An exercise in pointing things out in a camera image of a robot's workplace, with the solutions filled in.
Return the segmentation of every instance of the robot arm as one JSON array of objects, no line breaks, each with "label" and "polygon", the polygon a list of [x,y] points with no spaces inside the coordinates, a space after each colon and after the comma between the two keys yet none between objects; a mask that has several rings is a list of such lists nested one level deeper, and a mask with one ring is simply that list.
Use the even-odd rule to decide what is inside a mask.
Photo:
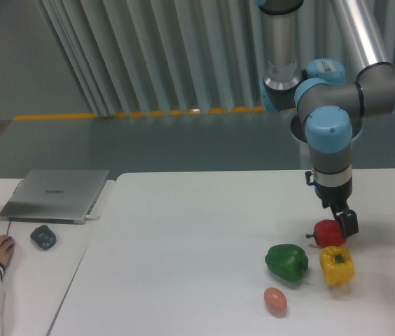
[{"label": "robot arm", "polygon": [[331,0],[356,80],[338,85],[318,78],[326,77],[324,69],[319,73],[298,70],[293,32],[302,2],[257,1],[267,39],[263,85],[277,110],[296,107],[310,148],[312,170],[305,174],[307,184],[314,186],[323,208],[331,208],[343,237],[349,237],[358,232],[356,214],[347,204],[352,194],[351,124],[364,116],[395,112],[395,68],[368,1]]}]

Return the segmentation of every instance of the pepper stem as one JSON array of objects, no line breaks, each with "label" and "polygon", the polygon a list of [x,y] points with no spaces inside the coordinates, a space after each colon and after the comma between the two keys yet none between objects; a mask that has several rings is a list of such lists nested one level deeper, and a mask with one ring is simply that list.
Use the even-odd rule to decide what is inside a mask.
[{"label": "pepper stem", "polygon": [[338,264],[342,264],[342,263],[345,263],[345,259],[344,259],[344,257],[342,256],[342,254],[337,254],[337,255],[335,255],[335,261],[338,263]]}]

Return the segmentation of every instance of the brown egg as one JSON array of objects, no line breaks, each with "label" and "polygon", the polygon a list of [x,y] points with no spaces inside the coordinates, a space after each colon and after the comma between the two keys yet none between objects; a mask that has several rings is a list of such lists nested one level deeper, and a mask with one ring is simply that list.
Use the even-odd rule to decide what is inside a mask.
[{"label": "brown egg", "polygon": [[286,296],[280,290],[273,287],[265,290],[265,302],[271,310],[277,313],[284,313],[288,306]]}]

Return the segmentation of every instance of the silver laptop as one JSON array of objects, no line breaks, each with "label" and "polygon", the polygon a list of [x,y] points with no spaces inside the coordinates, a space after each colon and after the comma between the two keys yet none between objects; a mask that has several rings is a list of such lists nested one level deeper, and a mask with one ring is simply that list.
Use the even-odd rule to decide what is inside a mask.
[{"label": "silver laptop", "polygon": [[84,224],[108,170],[31,170],[0,212],[3,221]]}]

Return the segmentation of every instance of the yellow floor line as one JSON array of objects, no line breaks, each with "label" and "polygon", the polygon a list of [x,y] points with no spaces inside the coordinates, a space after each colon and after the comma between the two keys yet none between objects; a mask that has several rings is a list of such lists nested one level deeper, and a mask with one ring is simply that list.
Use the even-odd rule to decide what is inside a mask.
[{"label": "yellow floor line", "polygon": [[[235,107],[229,113],[254,113],[254,112],[264,112],[262,106],[255,106],[253,109],[247,107]],[[187,112],[182,112],[181,110],[171,110],[166,115],[162,111],[151,111],[148,116],[182,116],[186,114],[201,114],[201,110],[194,108],[187,110]],[[224,108],[211,108],[208,111],[209,114],[220,114],[227,113]],[[126,114],[124,112],[118,112],[113,115],[114,118],[125,118],[125,117],[143,117],[144,113],[141,111],[131,112]],[[86,119],[86,118],[96,118],[93,113],[61,113],[61,114],[35,114],[35,115],[17,115],[13,120],[54,120],[54,119]]]},{"label": "yellow floor line", "polygon": [[52,120],[52,119],[84,119],[94,118],[93,113],[35,114],[16,115],[14,120]]}]

